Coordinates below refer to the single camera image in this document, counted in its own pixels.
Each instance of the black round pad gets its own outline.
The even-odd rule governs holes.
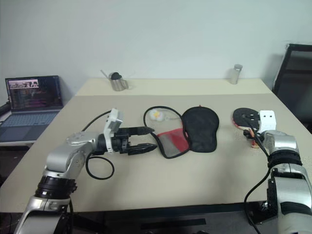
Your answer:
[[[249,116],[249,117],[254,116],[255,119],[254,120],[248,119],[248,122],[253,128],[259,129],[258,111],[255,111],[250,108],[238,108],[233,112],[233,122],[238,128],[242,128],[242,129],[250,128],[249,125],[246,123],[246,120],[244,119],[243,116]]]
[[[182,115],[190,149],[199,153],[215,151],[216,132],[219,127],[218,115],[207,107],[192,107]]]

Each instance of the black office chair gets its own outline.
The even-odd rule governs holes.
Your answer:
[[[312,133],[312,45],[289,44],[272,91]]]

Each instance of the small white object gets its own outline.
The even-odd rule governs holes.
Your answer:
[[[109,113],[109,116],[107,117],[103,131],[107,152],[109,153],[113,152],[111,137],[113,137],[114,133],[118,131],[120,125],[122,124],[122,121],[122,113],[119,110],[113,108]]]
[[[159,111],[157,109],[152,109],[149,112],[150,119],[158,122],[162,122],[165,120],[165,114],[162,111]]]
[[[276,130],[276,119],[274,111],[260,111],[259,116],[260,128],[258,133],[262,133],[267,130]]]

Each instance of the beige tabletop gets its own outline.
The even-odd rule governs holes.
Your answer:
[[[37,188],[46,157],[67,136],[80,131],[92,118],[115,107],[124,113],[122,127],[142,126],[146,109],[166,105],[181,114],[193,106],[206,106],[219,116],[217,149],[213,153],[188,152],[176,159],[165,159],[156,149],[136,156],[105,154],[115,165],[115,175],[106,181],[89,177],[83,168],[72,194],[74,209],[111,211],[154,207],[242,202],[247,191],[266,173],[266,157],[250,147],[242,131],[235,128],[231,114],[236,108],[274,110],[278,130],[294,135],[302,161],[312,175],[311,134],[272,93],[235,95],[95,95],[75,96],[31,147],[0,190],[1,212],[22,212]],[[106,118],[88,130],[102,132]],[[155,140],[132,136],[132,144]],[[90,163],[98,176],[110,173],[102,161]],[[250,200],[266,199],[266,183]]]

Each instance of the laptop screen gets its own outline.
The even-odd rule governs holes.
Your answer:
[[[58,76],[6,78],[12,111],[55,110],[63,107]]]

